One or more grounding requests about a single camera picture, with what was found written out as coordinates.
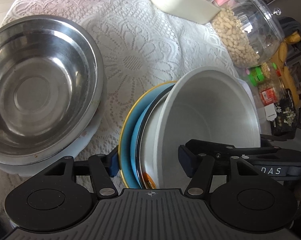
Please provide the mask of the blue plate yellow rim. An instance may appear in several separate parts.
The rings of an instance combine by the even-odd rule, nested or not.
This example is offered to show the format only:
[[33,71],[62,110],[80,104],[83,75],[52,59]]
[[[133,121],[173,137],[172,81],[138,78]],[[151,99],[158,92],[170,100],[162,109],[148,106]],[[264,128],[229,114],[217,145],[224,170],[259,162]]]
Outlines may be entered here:
[[133,104],[127,117],[122,125],[121,134],[118,141],[118,158],[121,170],[121,176],[126,187],[131,189],[141,189],[141,185],[135,178],[133,168],[130,161],[130,143],[133,130],[137,120],[141,116],[146,107],[165,89],[172,87],[176,81],[161,83],[148,91],[146,91]]

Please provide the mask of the clear peanut jar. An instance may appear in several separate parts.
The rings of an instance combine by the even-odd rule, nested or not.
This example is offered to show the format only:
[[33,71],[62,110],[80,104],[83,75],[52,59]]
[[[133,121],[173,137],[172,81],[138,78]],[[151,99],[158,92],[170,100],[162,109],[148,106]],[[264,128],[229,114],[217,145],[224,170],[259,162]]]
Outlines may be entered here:
[[278,19],[262,0],[229,0],[211,24],[237,68],[268,61],[284,39]]

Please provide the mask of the green lid small jar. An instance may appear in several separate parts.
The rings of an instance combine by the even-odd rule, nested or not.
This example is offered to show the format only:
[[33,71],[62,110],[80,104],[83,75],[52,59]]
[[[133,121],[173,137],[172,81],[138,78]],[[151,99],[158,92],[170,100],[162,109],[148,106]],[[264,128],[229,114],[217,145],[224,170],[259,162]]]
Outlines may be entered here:
[[264,62],[263,64],[246,69],[246,74],[249,81],[255,87],[258,85],[271,80],[277,76],[276,71],[278,70],[277,65],[273,62]]

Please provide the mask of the red label nut jar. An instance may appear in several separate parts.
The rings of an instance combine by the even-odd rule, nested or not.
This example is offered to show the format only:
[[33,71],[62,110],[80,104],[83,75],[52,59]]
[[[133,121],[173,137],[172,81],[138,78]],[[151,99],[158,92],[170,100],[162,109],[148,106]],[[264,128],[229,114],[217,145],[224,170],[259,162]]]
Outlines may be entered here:
[[286,95],[286,90],[281,80],[266,81],[258,85],[257,89],[264,106],[277,103]]

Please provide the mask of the white bowl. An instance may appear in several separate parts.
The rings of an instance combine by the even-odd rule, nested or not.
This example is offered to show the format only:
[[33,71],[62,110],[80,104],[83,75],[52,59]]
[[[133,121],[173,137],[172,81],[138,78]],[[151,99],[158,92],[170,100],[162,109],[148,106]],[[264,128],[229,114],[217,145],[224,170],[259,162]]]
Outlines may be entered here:
[[178,147],[191,139],[239,148],[261,145],[253,101],[238,79],[216,68],[185,74],[145,114],[140,165],[150,189],[186,189],[190,179]]

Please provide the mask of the white rectangular container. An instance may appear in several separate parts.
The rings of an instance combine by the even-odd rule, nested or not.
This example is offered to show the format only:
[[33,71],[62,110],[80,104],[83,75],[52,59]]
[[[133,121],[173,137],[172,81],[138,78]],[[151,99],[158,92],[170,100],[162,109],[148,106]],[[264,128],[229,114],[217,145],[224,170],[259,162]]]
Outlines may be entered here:
[[214,0],[150,0],[161,11],[195,22],[206,24],[219,12]]

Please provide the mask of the large steel bowl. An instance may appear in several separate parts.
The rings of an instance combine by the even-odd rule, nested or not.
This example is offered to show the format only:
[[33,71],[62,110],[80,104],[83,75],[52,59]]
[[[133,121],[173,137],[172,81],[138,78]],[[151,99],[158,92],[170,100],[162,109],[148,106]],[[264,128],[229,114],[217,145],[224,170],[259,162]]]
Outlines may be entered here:
[[59,16],[33,15],[0,28],[0,163],[46,160],[92,120],[104,65],[91,35]]

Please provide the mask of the light blue plate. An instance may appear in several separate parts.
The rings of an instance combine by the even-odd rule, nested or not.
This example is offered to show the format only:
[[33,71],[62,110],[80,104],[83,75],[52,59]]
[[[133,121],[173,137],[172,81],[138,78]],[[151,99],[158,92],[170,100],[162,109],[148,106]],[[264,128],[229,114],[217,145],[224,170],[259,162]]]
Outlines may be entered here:
[[164,83],[148,93],[150,100],[146,103],[133,130],[130,143],[131,167],[138,184],[143,189],[156,188],[152,178],[154,175],[155,134],[160,112],[174,85],[174,82]]

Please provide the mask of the white lace tablecloth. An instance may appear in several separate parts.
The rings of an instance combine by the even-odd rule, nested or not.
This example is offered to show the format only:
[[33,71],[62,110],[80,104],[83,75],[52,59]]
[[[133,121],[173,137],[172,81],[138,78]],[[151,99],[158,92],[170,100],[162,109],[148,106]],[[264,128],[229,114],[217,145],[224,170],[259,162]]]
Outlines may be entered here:
[[109,153],[117,145],[129,110],[150,88],[204,66],[237,75],[212,25],[165,14],[150,0],[15,0],[2,22],[31,15],[76,22],[93,37],[103,57],[106,108],[78,160]]

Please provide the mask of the white plate under steel bowl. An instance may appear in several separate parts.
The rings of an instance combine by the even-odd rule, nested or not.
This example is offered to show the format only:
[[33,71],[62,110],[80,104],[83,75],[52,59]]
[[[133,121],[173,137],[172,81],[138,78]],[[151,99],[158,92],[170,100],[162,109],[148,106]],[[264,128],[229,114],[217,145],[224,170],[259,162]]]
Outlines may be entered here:
[[31,177],[42,171],[46,167],[52,165],[62,157],[72,156],[73,158],[75,158],[84,148],[86,148],[93,135],[97,132],[105,110],[105,103],[106,98],[102,98],[93,118],[91,119],[91,122],[83,130],[82,134],[60,153],[47,160],[30,165],[12,166],[0,163],[0,170],[8,174],[17,174],[21,177]]

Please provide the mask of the white plastic tray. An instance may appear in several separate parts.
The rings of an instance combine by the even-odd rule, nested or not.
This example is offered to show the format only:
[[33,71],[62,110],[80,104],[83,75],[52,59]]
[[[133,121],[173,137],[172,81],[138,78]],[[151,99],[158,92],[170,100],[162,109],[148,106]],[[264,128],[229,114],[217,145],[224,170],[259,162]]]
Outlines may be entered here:
[[246,81],[244,81],[242,79],[237,79],[237,80],[241,84],[241,86],[244,88],[244,90],[246,91],[246,93],[248,94],[250,100],[253,102],[254,98],[253,98],[253,94],[251,92],[251,89],[250,89],[249,85],[246,83]]

